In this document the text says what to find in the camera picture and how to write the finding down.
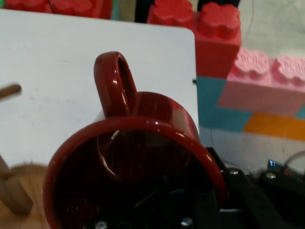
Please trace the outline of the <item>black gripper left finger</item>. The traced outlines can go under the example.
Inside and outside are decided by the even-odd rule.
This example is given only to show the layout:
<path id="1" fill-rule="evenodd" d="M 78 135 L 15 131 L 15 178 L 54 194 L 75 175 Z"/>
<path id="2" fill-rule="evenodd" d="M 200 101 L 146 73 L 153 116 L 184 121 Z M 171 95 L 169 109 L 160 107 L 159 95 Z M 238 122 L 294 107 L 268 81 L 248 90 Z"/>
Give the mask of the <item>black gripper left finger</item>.
<path id="1" fill-rule="evenodd" d="M 103 207 L 96 229 L 219 229 L 214 190 L 190 178 L 160 176 L 125 188 Z"/>

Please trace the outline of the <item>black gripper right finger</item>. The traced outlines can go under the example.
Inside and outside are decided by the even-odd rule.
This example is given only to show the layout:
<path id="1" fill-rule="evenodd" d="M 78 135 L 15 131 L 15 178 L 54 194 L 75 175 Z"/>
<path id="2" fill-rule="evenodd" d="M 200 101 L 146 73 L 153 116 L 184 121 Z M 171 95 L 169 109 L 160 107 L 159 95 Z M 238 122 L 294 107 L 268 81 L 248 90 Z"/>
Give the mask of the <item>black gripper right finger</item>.
<path id="1" fill-rule="evenodd" d="M 305 176 L 270 160 L 266 170 L 244 173 L 227 167 L 213 147 L 227 185 L 227 207 L 219 211 L 223 229 L 303 229 L 305 227 Z"/>

